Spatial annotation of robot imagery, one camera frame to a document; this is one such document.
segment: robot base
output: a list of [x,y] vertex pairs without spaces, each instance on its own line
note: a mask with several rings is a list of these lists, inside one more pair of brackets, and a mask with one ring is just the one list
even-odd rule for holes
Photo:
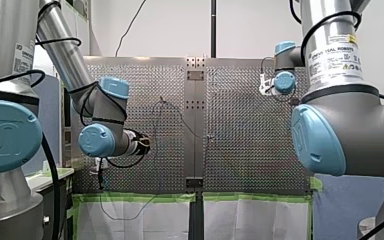
[[0,216],[0,240],[41,240],[43,238],[43,201],[34,194],[28,207]]

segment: gray panel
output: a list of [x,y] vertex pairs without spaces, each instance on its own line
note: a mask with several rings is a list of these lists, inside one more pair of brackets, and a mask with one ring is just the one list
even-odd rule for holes
[[[261,60],[209,59],[204,191],[304,194],[308,175],[292,146],[289,103],[259,93]],[[272,68],[264,68],[273,75]],[[297,70],[302,97],[308,89]]]
[[[121,192],[173,193],[185,191],[184,127],[179,113],[173,108],[158,105],[152,114],[153,106],[163,97],[175,105],[183,115],[185,65],[183,58],[177,59],[135,59],[135,58],[96,58],[86,59],[92,76],[99,80],[103,76],[115,76],[129,81],[130,99],[128,102],[128,119],[125,127],[135,129],[154,137],[153,121],[156,125],[158,154],[155,141],[151,152],[136,167],[130,169],[110,168],[104,172],[108,190]],[[72,154],[80,156],[77,136],[81,129],[78,117],[72,114]],[[98,189],[96,175],[90,174],[94,165],[91,158],[82,156],[83,168],[76,172],[74,191],[93,192]],[[120,157],[115,160],[120,165],[130,164],[138,156]]]

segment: cylindrical link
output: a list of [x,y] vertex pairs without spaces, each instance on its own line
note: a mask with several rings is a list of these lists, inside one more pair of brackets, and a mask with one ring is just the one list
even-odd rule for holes
[[[351,11],[349,0],[301,0],[303,35],[323,18]],[[333,86],[365,84],[355,37],[353,16],[328,20],[309,39],[305,62],[309,93]]]
[[[38,9],[37,0],[0,0],[0,77],[32,68]],[[0,92],[37,99],[30,76],[0,83]]]
[[[39,6],[42,9],[53,1],[54,0],[40,0]],[[61,9],[56,5],[48,7],[48,9],[39,16],[37,34],[40,41],[73,37],[61,13]],[[82,89],[94,82],[94,79],[88,72],[83,55],[77,47],[76,42],[62,41],[45,44],[43,47],[48,52],[52,63],[55,65],[64,82],[64,86],[69,92]],[[87,91],[88,90],[86,89],[83,90],[83,93],[81,94],[71,94],[77,112],[81,109],[84,93]],[[87,104],[86,109],[88,112],[92,113],[93,104]]]

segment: metal pole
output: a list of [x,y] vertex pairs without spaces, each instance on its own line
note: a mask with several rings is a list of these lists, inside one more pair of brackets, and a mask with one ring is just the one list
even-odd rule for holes
[[216,58],[216,10],[217,0],[211,0],[211,58]]

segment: white wall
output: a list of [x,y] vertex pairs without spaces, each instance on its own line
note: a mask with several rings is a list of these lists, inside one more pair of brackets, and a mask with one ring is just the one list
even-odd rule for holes
[[[114,56],[142,0],[92,0],[91,55]],[[288,1],[217,1],[217,57],[263,58],[276,43],[302,41]],[[384,93],[384,0],[373,0],[357,32],[364,76]],[[119,56],[210,55],[209,0],[147,1]]]
[[[114,56],[142,0],[92,0],[92,55]],[[210,1],[149,0],[119,56],[202,56],[210,52]]]

